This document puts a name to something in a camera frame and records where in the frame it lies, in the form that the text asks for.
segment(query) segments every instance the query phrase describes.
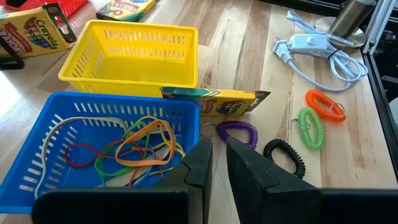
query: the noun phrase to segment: wooden table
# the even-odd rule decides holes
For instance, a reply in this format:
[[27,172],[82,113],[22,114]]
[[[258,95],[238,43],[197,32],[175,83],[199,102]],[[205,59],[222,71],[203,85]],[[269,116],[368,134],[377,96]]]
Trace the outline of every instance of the wooden table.
[[[86,21],[107,0],[86,4],[71,19],[79,34]],[[296,75],[272,53],[275,38],[289,39],[302,32],[285,19],[287,8],[256,0],[161,0],[144,22],[194,26],[199,30],[200,61],[198,86],[205,88],[267,90],[271,95],[240,120],[255,124],[262,152],[274,138],[288,141],[307,167],[304,177],[317,187],[396,188],[389,152],[376,111],[369,80],[363,78],[344,93],[326,93],[345,106],[347,120],[325,123],[326,144],[321,153],[308,151],[291,120],[305,106],[304,95],[314,86]],[[320,16],[297,11],[308,22]],[[23,70],[0,73],[0,180],[10,168],[47,97],[59,90],[73,90],[57,75],[69,51],[25,60]],[[316,81],[341,86],[332,77],[324,59],[295,56],[296,65]],[[202,117],[202,123],[227,120]],[[213,130],[205,131],[214,134]],[[232,131],[242,141],[243,133]],[[210,223],[239,223],[229,185],[225,144],[214,140],[213,193]],[[292,171],[294,165],[283,154],[274,153],[276,163]],[[2,217],[5,223],[30,223],[28,215]]]

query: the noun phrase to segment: metal frame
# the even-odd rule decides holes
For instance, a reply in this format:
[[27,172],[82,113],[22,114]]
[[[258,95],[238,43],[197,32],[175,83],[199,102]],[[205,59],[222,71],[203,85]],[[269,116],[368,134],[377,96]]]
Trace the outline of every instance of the metal frame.
[[363,48],[364,53],[368,53],[369,55],[374,54],[396,2],[397,0],[380,0],[377,2],[372,18],[365,32],[367,41]]
[[398,180],[398,130],[392,117],[382,80],[372,55],[362,54],[364,62],[369,69],[369,83],[373,92],[374,102],[379,113],[381,127],[390,153],[392,166]]

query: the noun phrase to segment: yellow crayon box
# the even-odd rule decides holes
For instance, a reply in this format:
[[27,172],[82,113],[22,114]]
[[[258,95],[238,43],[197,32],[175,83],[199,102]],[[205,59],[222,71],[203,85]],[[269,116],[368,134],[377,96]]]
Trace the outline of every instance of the yellow crayon box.
[[156,0],[112,0],[96,13],[97,19],[138,22]]
[[[65,23],[62,29],[57,27],[57,20]],[[21,58],[66,50],[76,41],[57,3],[0,15],[0,35]],[[9,58],[3,48],[0,58]]]
[[252,111],[269,94],[268,91],[162,87],[163,98],[195,100],[201,106],[201,114],[210,116],[242,116]]

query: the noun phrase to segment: black spiral keychain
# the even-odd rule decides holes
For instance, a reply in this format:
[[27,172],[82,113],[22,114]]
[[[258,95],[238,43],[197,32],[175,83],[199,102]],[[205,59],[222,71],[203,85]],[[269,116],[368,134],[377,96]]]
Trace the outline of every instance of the black spiral keychain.
[[296,165],[296,171],[293,175],[296,175],[298,178],[302,179],[305,175],[305,164],[303,159],[299,156],[299,154],[290,146],[287,142],[281,139],[274,139],[270,141],[264,148],[264,152],[262,153],[265,158],[269,159],[271,162],[275,163],[272,158],[272,152],[274,149],[279,148],[287,153],[287,155],[293,160]]

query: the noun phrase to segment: white cable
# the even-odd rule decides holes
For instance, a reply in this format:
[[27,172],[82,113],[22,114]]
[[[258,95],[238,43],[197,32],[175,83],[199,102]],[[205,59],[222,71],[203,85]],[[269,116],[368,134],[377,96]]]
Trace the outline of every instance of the white cable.
[[[313,26],[303,21],[302,18],[292,10],[287,12],[286,18],[308,34],[326,35],[324,32],[317,31]],[[274,53],[277,54],[285,63],[290,65],[298,75],[321,90],[330,92],[345,91],[368,74],[368,68],[364,63],[356,60],[355,58],[351,58],[348,54],[332,46],[329,42],[327,42],[327,49],[325,50],[291,50],[291,44],[292,43],[288,43],[285,40],[278,40],[274,48]],[[333,54],[329,58],[332,74],[337,79],[345,82],[346,86],[343,88],[330,88],[317,83],[302,73],[294,65],[290,54],[306,54],[321,58],[329,58]]]

